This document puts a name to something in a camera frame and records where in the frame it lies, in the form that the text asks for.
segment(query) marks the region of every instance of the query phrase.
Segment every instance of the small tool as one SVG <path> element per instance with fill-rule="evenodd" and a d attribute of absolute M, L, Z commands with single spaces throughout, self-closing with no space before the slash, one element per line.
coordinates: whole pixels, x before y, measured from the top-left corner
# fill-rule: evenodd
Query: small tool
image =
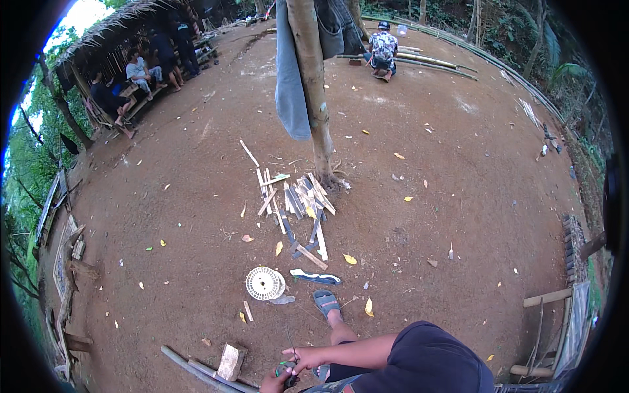
<path fill-rule="evenodd" d="M 321 262 L 316 256 L 308 252 L 308 250 L 305 249 L 302 245 L 300 245 L 297 240 L 295 240 L 291 245 L 291 253 L 294 253 L 295 251 L 301 252 L 306 258 L 310 259 L 313 263 L 315 263 L 317 266 L 319 266 L 323 270 L 328 268 L 327 264 Z"/>
<path fill-rule="evenodd" d="M 288 325 L 286 325 L 286 335 L 288 336 L 288 342 L 291 344 L 292 355 L 295 358 L 295 362 L 291 362 L 288 360 L 284 360 L 280 362 L 279 366 L 276 368 L 276 377 L 279 377 L 281 373 L 286 372 L 286 369 L 291 367 L 295 368 L 297 365 L 297 354 L 295 352 L 295 346 L 292 344 L 291 334 L 288 332 Z M 290 387 L 294 387 L 297 385 L 297 375 L 291 375 L 287 380 L 284 381 L 284 388 L 288 389 Z"/>
<path fill-rule="evenodd" d="M 342 281 L 337 276 L 332 274 L 317 274 L 317 273 L 306 273 L 301 269 L 292 269 L 291 275 L 293 277 L 297 277 L 298 279 L 312 281 L 319 284 L 328 284 L 328 285 L 338 285 L 341 284 Z"/>

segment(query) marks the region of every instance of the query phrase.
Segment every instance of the thatched hut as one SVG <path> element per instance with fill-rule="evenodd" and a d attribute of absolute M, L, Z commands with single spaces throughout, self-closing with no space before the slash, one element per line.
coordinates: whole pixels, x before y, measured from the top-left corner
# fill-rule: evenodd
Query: thatched hut
<path fill-rule="evenodd" d="M 142 53 L 143 48 L 148 47 L 147 33 L 151 29 L 168 32 L 170 13 L 179 13 L 192 22 L 198 34 L 195 47 L 201 49 L 198 57 L 202 60 L 210 57 L 213 51 L 209 47 L 211 34 L 201 34 L 196 23 L 198 14 L 190 3 L 189 0 L 131 1 L 90 27 L 59 56 L 54 71 L 63 89 L 68 91 L 77 86 L 93 123 L 113 124 L 113 120 L 91 99 L 89 73 L 96 67 L 102 70 L 103 81 L 113 81 L 112 87 L 118 86 L 114 89 L 115 94 L 131 98 L 133 106 L 128 113 L 128 119 L 147 103 L 146 99 L 142 100 L 142 91 L 138 92 L 137 85 L 126 79 L 126 56 L 132 48 Z"/>

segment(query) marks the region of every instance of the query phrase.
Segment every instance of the hand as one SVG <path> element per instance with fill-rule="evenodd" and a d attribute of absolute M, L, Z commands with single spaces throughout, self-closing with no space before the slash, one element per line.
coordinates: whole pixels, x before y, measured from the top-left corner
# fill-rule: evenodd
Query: hand
<path fill-rule="evenodd" d="M 325 359 L 325 346 L 304 346 L 295 348 L 295 356 L 291 357 L 291 361 L 299 359 L 299 362 L 292 371 L 293 375 L 297 375 L 304 369 L 311 370 L 312 368 L 319 367 L 326 363 Z M 285 355 L 292 355 L 292 348 L 282 351 Z"/>
<path fill-rule="evenodd" d="M 285 372 L 281 373 L 279 377 L 275 375 L 276 368 L 273 367 L 271 371 L 264 376 L 262 380 L 262 386 L 260 386 L 260 393 L 282 393 L 284 392 L 284 381 L 286 381 L 292 375 L 292 369 L 289 367 Z"/>

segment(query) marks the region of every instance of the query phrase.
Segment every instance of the floral shirt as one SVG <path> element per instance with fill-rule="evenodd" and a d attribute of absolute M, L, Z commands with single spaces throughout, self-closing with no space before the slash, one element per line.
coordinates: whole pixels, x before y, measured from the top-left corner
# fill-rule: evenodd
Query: floral shirt
<path fill-rule="evenodd" d="M 369 37 L 369 45 L 374 46 L 374 57 L 380 57 L 389 60 L 391 68 L 395 67 L 393 62 L 393 53 L 398 49 L 398 39 L 389 34 L 388 31 L 379 31 Z"/>

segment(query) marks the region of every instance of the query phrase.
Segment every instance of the thatched roof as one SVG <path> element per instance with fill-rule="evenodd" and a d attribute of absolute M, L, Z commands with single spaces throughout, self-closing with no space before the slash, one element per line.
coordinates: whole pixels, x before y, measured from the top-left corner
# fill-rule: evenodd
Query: thatched roof
<path fill-rule="evenodd" d="M 116 12 L 87 29 L 83 36 L 59 56 L 55 68 L 66 62 L 84 61 L 103 45 L 117 43 L 126 31 L 135 34 L 149 14 L 160 10 L 170 10 L 185 0 L 132 0 Z"/>

